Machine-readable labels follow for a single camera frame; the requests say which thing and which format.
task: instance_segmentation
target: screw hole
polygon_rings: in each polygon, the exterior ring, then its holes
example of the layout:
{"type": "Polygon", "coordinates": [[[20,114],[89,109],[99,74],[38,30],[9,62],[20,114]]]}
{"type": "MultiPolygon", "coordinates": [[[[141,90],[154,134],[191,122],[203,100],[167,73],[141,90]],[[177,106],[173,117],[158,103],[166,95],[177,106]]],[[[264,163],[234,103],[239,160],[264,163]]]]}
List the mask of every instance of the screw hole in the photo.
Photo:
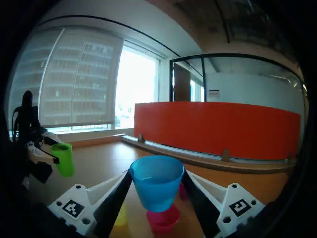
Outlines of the screw hole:
{"type": "Polygon", "coordinates": [[[59,218],[63,223],[66,223],[66,220],[65,220],[65,218],[63,218],[63,217],[60,217],[59,218]]]}
{"type": "Polygon", "coordinates": [[[69,225],[70,228],[72,228],[74,231],[77,230],[77,227],[75,227],[74,225],[69,225]]]}
{"type": "Polygon", "coordinates": [[[85,225],[88,225],[88,224],[90,224],[90,220],[87,217],[84,217],[82,219],[82,223],[84,223],[85,225]]]}
{"type": "Polygon", "coordinates": [[[228,224],[228,223],[231,222],[231,218],[230,218],[230,217],[225,217],[225,218],[223,219],[223,222],[226,223],[226,224],[228,224]]]}

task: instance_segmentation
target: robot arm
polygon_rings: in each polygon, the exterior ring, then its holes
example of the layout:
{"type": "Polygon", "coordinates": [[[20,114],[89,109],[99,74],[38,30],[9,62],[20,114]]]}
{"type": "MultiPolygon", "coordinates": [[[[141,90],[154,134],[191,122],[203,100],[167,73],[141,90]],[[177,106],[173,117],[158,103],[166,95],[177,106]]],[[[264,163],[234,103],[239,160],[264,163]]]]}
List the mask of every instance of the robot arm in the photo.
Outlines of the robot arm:
{"type": "MultiPolygon", "coordinates": [[[[54,145],[58,143],[62,143],[62,141],[55,135],[54,133],[46,131],[45,133],[42,133],[42,137],[44,138],[44,143],[48,145],[54,145]]],[[[53,159],[53,162],[55,164],[59,164],[59,158],[43,151],[40,147],[39,143],[36,143],[34,141],[29,141],[27,144],[29,156],[33,155],[36,157],[46,158],[46,159],[53,159]]]]}
{"type": "MultiPolygon", "coordinates": [[[[87,236],[108,237],[130,187],[129,171],[91,188],[75,184],[48,209],[87,236]]],[[[182,182],[206,237],[227,237],[255,217],[264,205],[237,183],[227,188],[186,171],[182,182]]]]}

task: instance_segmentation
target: orange partition wall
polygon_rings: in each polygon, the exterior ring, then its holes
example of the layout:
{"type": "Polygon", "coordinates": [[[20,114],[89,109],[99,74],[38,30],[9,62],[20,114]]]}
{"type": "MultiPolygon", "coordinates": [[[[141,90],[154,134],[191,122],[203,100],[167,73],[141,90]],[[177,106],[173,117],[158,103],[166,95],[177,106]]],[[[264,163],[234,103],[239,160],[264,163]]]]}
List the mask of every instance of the orange partition wall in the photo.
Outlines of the orange partition wall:
{"type": "Polygon", "coordinates": [[[185,150],[249,159],[293,158],[300,115],[281,109],[223,102],[136,104],[134,135],[185,150]]]}

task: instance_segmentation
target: white wall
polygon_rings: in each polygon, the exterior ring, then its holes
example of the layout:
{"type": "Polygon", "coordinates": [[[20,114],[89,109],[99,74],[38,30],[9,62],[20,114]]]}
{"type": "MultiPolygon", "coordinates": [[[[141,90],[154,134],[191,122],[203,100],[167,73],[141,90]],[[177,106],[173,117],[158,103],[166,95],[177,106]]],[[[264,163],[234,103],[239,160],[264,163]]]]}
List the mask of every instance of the white wall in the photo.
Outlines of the white wall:
{"type": "Polygon", "coordinates": [[[207,73],[207,101],[253,104],[279,108],[300,114],[300,140],[304,134],[304,99],[300,84],[294,88],[286,81],[249,74],[207,73]],[[209,97],[209,90],[219,90],[218,98],[209,97]]]}
{"type": "MultiPolygon", "coordinates": [[[[198,44],[176,21],[145,0],[63,0],[52,8],[40,22],[63,15],[104,17],[148,34],[177,52],[180,56],[201,53],[198,44]]],[[[63,25],[100,27],[153,46],[166,56],[177,57],[171,51],[140,33],[118,24],[98,19],[82,17],[58,19],[44,24],[41,28],[63,25]]]]}

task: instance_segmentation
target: ceiling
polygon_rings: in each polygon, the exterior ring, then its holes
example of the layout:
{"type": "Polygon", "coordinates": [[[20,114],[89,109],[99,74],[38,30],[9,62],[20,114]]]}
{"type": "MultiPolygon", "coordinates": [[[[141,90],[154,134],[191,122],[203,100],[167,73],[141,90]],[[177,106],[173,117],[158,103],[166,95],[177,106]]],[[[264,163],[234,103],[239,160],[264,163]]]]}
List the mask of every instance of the ceiling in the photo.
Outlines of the ceiling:
{"type": "Polygon", "coordinates": [[[168,0],[198,29],[225,32],[227,41],[246,41],[274,49],[296,63],[279,27],[251,0],[168,0]]]}

